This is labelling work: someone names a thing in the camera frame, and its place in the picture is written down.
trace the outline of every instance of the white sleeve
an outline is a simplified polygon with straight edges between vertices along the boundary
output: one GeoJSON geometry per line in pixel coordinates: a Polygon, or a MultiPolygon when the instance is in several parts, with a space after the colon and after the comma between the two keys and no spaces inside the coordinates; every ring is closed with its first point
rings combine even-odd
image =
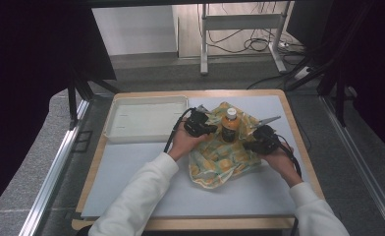
{"type": "Polygon", "coordinates": [[[331,207],[315,195],[308,183],[302,182],[292,187],[290,194],[297,206],[300,235],[349,235],[331,207]]]}
{"type": "Polygon", "coordinates": [[[146,163],[115,202],[94,222],[88,235],[141,235],[178,169],[174,159],[164,152],[146,163]]]}

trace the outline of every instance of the hand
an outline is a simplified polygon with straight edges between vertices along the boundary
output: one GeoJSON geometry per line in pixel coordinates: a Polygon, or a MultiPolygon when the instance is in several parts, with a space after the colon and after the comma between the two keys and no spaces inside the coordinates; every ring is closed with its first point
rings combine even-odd
{"type": "Polygon", "coordinates": [[[180,123],[176,134],[174,136],[174,140],[172,141],[172,147],[168,151],[168,154],[175,160],[179,160],[182,156],[189,153],[195,146],[199,143],[205,141],[208,135],[202,135],[198,138],[191,136],[186,129],[184,128],[184,122],[187,119],[184,118],[183,122],[180,123]]]}
{"type": "MultiPolygon", "coordinates": [[[[287,144],[282,143],[282,145],[288,148],[290,151],[294,151],[294,149],[289,147],[287,144]]],[[[290,188],[303,181],[303,179],[295,170],[294,163],[280,147],[278,147],[270,154],[258,154],[257,156],[266,160],[274,170],[281,174],[282,178],[287,182],[290,188]]]]}

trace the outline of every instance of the plastic bottle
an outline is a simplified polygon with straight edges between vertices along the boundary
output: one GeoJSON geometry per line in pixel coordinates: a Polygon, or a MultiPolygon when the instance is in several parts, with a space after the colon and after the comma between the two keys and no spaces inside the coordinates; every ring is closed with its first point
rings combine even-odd
{"type": "Polygon", "coordinates": [[[239,125],[241,124],[240,119],[238,119],[237,111],[235,108],[227,109],[227,114],[221,120],[222,131],[221,137],[227,143],[232,143],[236,139],[236,133],[239,130],[239,125]]]}

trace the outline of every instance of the wooden floor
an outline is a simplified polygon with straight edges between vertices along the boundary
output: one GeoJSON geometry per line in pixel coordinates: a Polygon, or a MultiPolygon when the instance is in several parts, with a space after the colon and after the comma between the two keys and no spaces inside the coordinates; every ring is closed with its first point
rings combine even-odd
{"type": "MultiPolygon", "coordinates": [[[[281,13],[285,2],[265,3],[224,3],[209,4],[207,15],[250,15],[281,13]]],[[[174,11],[178,16],[179,29],[179,56],[180,58],[198,57],[201,50],[201,12],[202,5],[177,5],[174,11]]],[[[256,50],[244,50],[249,46],[251,38],[264,38],[269,40],[270,29],[244,29],[240,30],[212,30],[207,34],[208,55],[236,55],[270,53],[266,44],[254,42],[252,47],[256,50]]],[[[297,42],[294,38],[283,32],[281,39],[287,42],[297,42]]]]}

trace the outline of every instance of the crumpled fabric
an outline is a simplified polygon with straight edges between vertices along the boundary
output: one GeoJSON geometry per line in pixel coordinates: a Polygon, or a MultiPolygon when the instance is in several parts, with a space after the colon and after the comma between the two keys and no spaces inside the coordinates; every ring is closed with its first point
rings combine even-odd
{"type": "Polygon", "coordinates": [[[250,150],[245,150],[243,142],[254,141],[251,133],[258,120],[244,113],[228,102],[222,102],[208,114],[206,124],[217,125],[216,133],[207,141],[200,143],[190,153],[190,177],[193,182],[205,189],[217,188],[233,177],[260,165],[260,159],[250,150]],[[227,109],[235,108],[241,119],[237,138],[233,143],[226,143],[221,137],[221,120],[227,109]]]}

